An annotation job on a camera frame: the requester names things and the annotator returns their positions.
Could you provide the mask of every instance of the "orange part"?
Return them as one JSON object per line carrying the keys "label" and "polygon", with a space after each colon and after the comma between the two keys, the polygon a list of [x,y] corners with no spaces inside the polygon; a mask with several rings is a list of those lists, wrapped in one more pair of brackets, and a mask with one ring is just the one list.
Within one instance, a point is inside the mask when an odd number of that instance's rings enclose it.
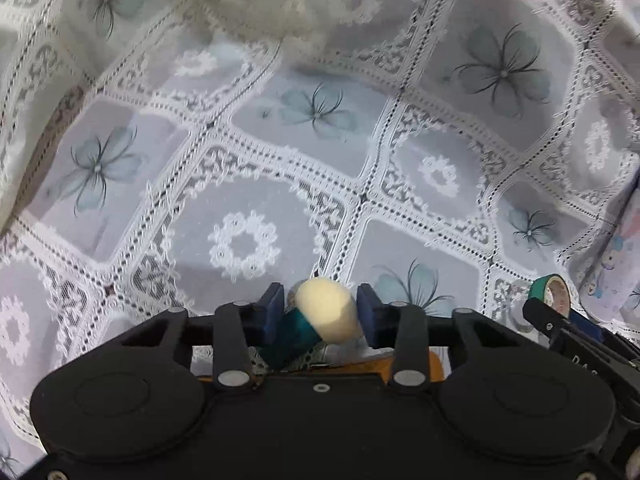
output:
{"label": "orange part", "polygon": [[[392,357],[385,357],[382,359],[375,359],[372,361],[366,361],[363,363],[356,363],[353,365],[346,365],[337,368],[316,368],[313,370],[303,370],[304,374],[380,374],[382,380],[385,383],[389,380],[391,375],[391,363]],[[437,383],[444,381],[444,369],[442,363],[436,354],[429,350],[429,370],[431,376],[431,382]],[[203,382],[210,383],[211,377],[199,377]]]}

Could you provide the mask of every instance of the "green tape roll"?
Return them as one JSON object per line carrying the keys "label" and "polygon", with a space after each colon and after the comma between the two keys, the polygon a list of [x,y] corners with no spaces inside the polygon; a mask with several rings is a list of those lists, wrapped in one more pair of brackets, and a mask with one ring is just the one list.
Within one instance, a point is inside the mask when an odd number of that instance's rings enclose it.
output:
{"label": "green tape roll", "polygon": [[564,317],[569,317],[571,311],[569,288],[562,276],[558,274],[543,276],[533,282],[529,289],[529,298],[537,298]]}

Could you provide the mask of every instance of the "cartoon print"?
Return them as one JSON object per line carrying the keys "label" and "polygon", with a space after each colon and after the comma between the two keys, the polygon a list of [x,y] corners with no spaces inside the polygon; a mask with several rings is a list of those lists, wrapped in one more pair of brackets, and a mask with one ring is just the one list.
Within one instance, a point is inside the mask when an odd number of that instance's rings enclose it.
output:
{"label": "cartoon print", "polygon": [[606,251],[602,255],[600,265],[607,270],[613,270],[616,268],[616,265],[624,261],[625,255],[626,254],[622,251],[622,247],[620,249],[612,248],[610,251]]}
{"label": "cartoon print", "polygon": [[640,230],[640,210],[634,211],[627,225],[621,225],[619,231],[611,239],[607,251],[600,259],[600,265],[607,270],[613,270],[617,265],[625,261],[627,254],[633,249],[633,243],[629,242]]}
{"label": "cartoon print", "polygon": [[591,280],[589,286],[587,287],[587,294],[589,296],[593,296],[595,298],[602,298],[602,293],[606,290],[604,286],[604,272],[600,271],[600,273],[595,277],[595,281]]}

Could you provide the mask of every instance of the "silver screw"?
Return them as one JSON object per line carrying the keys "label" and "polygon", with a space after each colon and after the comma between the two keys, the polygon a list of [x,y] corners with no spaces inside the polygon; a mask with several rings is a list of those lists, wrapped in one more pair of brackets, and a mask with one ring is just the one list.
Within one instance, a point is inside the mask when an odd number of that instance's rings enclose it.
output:
{"label": "silver screw", "polygon": [[237,388],[238,386],[244,386],[251,380],[249,374],[242,370],[227,370],[222,372],[218,376],[218,382],[229,388]]}
{"label": "silver screw", "polygon": [[314,391],[319,394],[325,394],[330,389],[331,389],[331,386],[329,386],[328,384],[324,384],[324,383],[314,384]]}
{"label": "silver screw", "polygon": [[427,377],[418,370],[400,370],[394,374],[394,381],[401,386],[420,386]]}

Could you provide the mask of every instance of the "fabric surface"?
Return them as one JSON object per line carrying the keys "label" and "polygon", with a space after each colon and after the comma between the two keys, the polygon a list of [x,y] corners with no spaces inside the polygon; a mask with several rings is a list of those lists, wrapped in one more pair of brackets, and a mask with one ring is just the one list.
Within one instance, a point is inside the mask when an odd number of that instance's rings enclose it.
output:
{"label": "fabric surface", "polygon": [[42,455],[38,380],[169,306],[319,274],[514,328],[558,273],[583,312],[636,186],[640,0],[289,3],[337,23],[321,51],[260,0],[0,0],[4,473]]}

